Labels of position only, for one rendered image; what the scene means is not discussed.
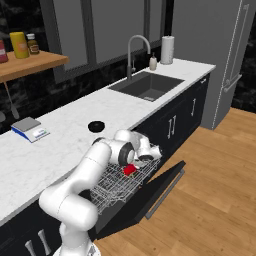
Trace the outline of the black bowl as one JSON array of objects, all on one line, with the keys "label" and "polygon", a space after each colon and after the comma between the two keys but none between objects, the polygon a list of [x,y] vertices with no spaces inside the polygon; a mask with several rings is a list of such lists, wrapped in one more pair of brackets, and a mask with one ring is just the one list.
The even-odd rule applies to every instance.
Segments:
[{"label": "black bowl", "polygon": [[102,121],[92,121],[88,124],[88,129],[94,133],[101,132],[105,129],[105,124]]}]

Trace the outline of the yellow jar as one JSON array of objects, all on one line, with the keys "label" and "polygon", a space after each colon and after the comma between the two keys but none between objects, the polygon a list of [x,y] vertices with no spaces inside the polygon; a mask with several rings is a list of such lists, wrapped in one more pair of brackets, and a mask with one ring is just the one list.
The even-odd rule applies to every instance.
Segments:
[{"label": "yellow jar", "polygon": [[10,39],[13,46],[14,54],[17,59],[29,57],[27,42],[23,32],[10,33]]}]

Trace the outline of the hanging grey utensil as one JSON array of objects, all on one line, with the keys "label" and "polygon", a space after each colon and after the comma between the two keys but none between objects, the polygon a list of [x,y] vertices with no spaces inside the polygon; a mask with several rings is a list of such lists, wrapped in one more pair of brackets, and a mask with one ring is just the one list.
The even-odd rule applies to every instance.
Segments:
[{"label": "hanging grey utensil", "polygon": [[15,107],[15,105],[13,104],[13,101],[12,101],[12,99],[11,99],[10,92],[9,92],[9,89],[8,89],[8,86],[7,86],[7,83],[6,83],[6,82],[3,82],[3,83],[4,83],[4,86],[5,86],[5,89],[6,89],[8,98],[9,98],[9,101],[10,101],[11,112],[12,112],[12,114],[13,114],[13,117],[14,117],[15,119],[19,119],[20,116],[19,116],[19,113],[18,113],[17,108]]}]

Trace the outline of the dark grey sink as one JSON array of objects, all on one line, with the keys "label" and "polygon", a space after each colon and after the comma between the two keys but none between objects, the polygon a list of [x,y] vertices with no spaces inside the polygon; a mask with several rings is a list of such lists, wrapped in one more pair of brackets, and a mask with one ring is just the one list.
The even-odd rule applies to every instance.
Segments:
[{"label": "dark grey sink", "polygon": [[181,83],[182,79],[141,72],[134,75],[131,80],[110,86],[110,89],[153,102]]}]

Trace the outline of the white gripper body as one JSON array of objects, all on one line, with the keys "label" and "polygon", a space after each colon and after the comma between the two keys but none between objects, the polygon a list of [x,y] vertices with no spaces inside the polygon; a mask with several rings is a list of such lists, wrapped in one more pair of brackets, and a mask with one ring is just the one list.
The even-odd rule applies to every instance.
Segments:
[{"label": "white gripper body", "polygon": [[132,164],[133,164],[137,169],[140,169],[140,168],[145,167],[148,163],[149,163],[148,160],[139,160],[139,159],[135,159],[135,160],[132,162]]}]

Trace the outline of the white blue kitchen scale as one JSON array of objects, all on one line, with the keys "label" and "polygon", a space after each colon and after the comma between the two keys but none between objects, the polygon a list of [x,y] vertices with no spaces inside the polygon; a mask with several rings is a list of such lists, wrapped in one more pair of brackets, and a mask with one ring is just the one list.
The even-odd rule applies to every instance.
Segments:
[{"label": "white blue kitchen scale", "polygon": [[35,120],[32,117],[26,117],[15,122],[11,125],[11,129],[31,143],[50,134],[40,121]]}]

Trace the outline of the black cupboard door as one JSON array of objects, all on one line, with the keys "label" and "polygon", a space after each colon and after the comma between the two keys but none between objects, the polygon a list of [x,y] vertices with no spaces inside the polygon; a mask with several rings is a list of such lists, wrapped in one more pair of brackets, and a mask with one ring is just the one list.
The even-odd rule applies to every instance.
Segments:
[{"label": "black cupboard door", "polygon": [[176,115],[176,125],[175,125],[175,134],[172,135],[173,143],[172,147],[177,149],[179,143],[181,142],[184,134],[185,126],[185,117],[186,117],[186,99],[183,99],[175,113]]},{"label": "black cupboard door", "polygon": [[200,111],[202,108],[203,86],[199,83],[194,84],[188,90],[187,94],[187,112],[186,112],[186,134],[190,136],[200,121]]},{"label": "black cupboard door", "polygon": [[165,120],[166,114],[167,111],[161,108],[134,128],[134,131],[147,136],[152,144],[160,147],[163,163],[167,161],[168,157],[169,125],[168,121]]}]

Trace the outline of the grey fridge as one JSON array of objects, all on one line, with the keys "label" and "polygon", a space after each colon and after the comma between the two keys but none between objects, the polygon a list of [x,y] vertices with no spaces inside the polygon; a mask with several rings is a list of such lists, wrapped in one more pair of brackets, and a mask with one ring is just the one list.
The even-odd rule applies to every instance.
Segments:
[{"label": "grey fridge", "polygon": [[236,67],[239,77],[225,92],[226,72],[238,21],[241,0],[174,0],[172,35],[174,56],[212,64],[201,126],[215,129],[229,112],[249,38],[256,0],[249,4]]}]

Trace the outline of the red jar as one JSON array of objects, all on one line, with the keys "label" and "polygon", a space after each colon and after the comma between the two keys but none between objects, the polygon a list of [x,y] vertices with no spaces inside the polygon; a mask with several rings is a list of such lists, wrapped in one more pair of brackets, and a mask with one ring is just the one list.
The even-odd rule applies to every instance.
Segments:
[{"label": "red jar", "polygon": [[3,40],[0,40],[0,63],[5,63],[8,61],[8,56],[5,50]]}]

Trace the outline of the wooden shelf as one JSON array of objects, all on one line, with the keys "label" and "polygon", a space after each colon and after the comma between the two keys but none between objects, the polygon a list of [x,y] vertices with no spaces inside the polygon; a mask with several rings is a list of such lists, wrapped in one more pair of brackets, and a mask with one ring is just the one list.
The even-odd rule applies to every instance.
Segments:
[{"label": "wooden shelf", "polygon": [[69,62],[67,56],[45,51],[24,59],[17,59],[13,52],[8,52],[7,56],[9,61],[0,64],[0,83],[55,68]]}]

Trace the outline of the brown bottle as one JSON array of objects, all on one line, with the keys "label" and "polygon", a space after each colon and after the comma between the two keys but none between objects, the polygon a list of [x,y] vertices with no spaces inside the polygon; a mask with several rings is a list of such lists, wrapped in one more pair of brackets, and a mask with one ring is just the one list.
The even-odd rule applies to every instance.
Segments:
[{"label": "brown bottle", "polygon": [[35,40],[35,34],[34,33],[30,33],[27,34],[27,45],[30,51],[31,55],[36,55],[39,53],[39,45],[37,43],[37,41]]}]

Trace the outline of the red cup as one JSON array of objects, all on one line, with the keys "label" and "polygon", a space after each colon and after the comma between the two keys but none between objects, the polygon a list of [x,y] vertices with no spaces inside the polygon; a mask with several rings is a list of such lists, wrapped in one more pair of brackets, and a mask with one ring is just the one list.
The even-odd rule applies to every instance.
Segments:
[{"label": "red cup", "polygon": [[128,164],[124,169],[123,169],[123,173],[126,176],[130,176],[132,173],[136,172],[137,168],[135,165],[133,164]]}]

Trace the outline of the black dishwasher door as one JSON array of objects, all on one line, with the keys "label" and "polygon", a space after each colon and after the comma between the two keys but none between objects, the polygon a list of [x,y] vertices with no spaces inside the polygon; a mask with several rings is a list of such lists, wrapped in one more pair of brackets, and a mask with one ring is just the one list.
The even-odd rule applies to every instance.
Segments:
[{"label": "black dishwasher door", "polygon": [[184,161],[180,161],[175,166],[169,168],[160,176],[149,182],[110,219],[104,227],[96,232],[96,238],[102,239],[123,229],[138,224],[145,214],[152,209],[156,201],[166,191],[176,175],[185,166]]}]

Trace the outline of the beige soap dispenser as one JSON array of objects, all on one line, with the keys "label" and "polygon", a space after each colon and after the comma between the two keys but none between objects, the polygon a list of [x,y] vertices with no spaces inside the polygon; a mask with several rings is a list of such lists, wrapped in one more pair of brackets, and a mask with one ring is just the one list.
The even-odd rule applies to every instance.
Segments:
[{"label": "beige soap dispenser", "polygon": [[156,67],[157,67],[157,58],[155,57],[155,53],[153,52],[149,61],[149,69],[151,71],[155,71]]}]

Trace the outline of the white paper towel roll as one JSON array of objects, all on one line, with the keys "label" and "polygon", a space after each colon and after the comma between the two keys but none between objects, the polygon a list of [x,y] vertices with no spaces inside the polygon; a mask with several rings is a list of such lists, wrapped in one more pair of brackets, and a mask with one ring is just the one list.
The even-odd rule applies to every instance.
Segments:
[{"label": "white paper towel roll", "polygon": [[169,65],[173,63],[174,53],[174,37],[163,36],[161,46],[161,63],[163,65]]}]

